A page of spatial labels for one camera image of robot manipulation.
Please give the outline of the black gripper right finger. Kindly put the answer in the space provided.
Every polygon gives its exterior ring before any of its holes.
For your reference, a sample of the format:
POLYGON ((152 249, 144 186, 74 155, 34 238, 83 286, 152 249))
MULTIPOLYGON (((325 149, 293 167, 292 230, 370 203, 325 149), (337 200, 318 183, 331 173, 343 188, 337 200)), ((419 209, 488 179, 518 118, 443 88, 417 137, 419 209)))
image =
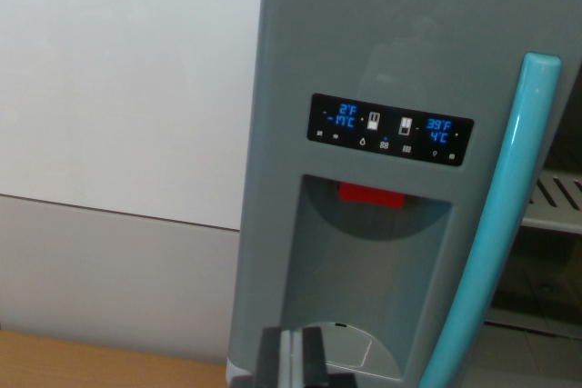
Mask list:
POLYGON ((329 386, 323 335, 317 326, 292 332, 291 386, 329 386))

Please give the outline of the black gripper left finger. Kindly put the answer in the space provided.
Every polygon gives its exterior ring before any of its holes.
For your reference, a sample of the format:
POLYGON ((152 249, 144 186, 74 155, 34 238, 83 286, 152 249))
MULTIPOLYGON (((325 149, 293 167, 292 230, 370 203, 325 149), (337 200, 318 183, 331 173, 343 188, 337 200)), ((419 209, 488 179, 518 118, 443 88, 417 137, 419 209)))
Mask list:
POLYGON ((263 330, 254 387, 289 388, 291 386, 292 334, 281 327, 263 330))

